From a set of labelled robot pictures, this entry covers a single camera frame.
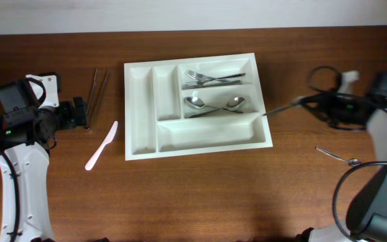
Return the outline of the large silver spoon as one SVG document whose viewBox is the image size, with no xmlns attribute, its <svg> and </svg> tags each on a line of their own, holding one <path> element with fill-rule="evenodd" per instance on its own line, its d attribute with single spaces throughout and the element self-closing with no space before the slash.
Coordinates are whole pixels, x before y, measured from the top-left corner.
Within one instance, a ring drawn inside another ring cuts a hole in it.
<svg viewBox="0 0 387 242">
<path fill-rule="evenodd" d="M 204 109 L 211 108 L 212 106 L 206 105 L 199 97 L 189 96 L 185 97 L 183 101 L 190 107 L 195 109 Z M 242 114 L 243 112 L 239 109 L 245 104 L 245 98 L 243 97 L 234 97 L 230 99 L 226 106 L 223 107 L 223 110 L 234 112 L 237 114 Z"/>
<path fill-rule="evenodd" d="M 185 97 L 184 102 L 188 106 L 190 106 L 194 109 L 198 109 L 198 110 L 202 110 L 205 107 L 207 107 L 207 105 L 199 97 L 194 97 L 194 96 Z M 210 110 L 207 112 L 202 112 L 201 114 L 194 114 L 194 115 L 190 116 L 190 118 L 200 118 L 202 116 L 206 116 L 208 114 L 213 114 L 213 113 L 219 112 L 219 111 L 227 111 L 227 112 L 233 112 L 236 114 L 242 114 L 243 112 L 240 111 L 240 108 L 244 105 L 244 103 L 245 103 L 245 98 L 234 97 L 234 98 L 230 99 L 223 108 L 214 107 L 213 110 Z"/>
</svg>

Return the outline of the silver fork dark handle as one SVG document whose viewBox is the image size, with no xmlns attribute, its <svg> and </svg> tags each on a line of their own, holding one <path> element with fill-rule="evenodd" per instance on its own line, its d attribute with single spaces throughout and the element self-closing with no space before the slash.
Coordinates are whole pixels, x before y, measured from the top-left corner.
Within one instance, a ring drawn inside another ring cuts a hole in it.
<svg viewBox="0 0 387 242">
<path fill-rule="evenodd" d="M 196 81 L 201 81 L 201 82 L 214 81 L 214 80 L 226 79 L 226 78 L 244 77 L 246 75 L 246 73 L 239 73 L 239 74 L 229 75 L 229 76 L 224 76 L 224 77 L 210 77 L 210 76 L 207 76 L 207 75 L 195 72 L 195 71 L 191 71 L 191 70 L 186 71 L 185 74 L 188 77 L 191 77 L 192 79 L 194 79 Z"/>
</svg>

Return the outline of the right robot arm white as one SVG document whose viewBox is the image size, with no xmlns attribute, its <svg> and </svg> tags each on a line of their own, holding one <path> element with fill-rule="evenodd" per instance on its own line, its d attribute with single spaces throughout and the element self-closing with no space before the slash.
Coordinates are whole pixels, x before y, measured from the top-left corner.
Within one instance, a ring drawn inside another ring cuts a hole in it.
<svg viewBox="0 0 387 242">
<path fill-rule="evenodd" d="M 296 236 L 297 241 L 387 241 L 387 72 L 378 73 L 371 89 L 363 96 L 351 92 L 352 81 L 339 73 L 337 86 L 329 91 L 303 97 L 300 105 L 319 120 L 337 130 L 353 130 L 359 125 L 373 141 L 376 161 L 350 161 L 350 170 L 338 181 L 333 192 L 334 225 L 309 228 Z M 343 182 L 366 167 L 378 172 L 352 199 L 344 221 L 337 215 L 337 200 Z"/>
</svg>

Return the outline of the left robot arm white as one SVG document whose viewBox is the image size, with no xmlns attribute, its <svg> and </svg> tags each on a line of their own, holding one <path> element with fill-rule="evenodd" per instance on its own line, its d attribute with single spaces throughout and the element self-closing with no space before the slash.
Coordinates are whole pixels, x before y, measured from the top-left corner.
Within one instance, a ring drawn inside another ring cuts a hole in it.
<svg viewBox="0 0 387 242">
<path fill-rule="evenodd" d="M 89 123 L 82 97 L 62 102 L 56 73 L 26 75 L 0 86 L 0 171 L 3 215 L 0 241 L 55 241 L 46 175 L 56 132 Z"/>
</svg>

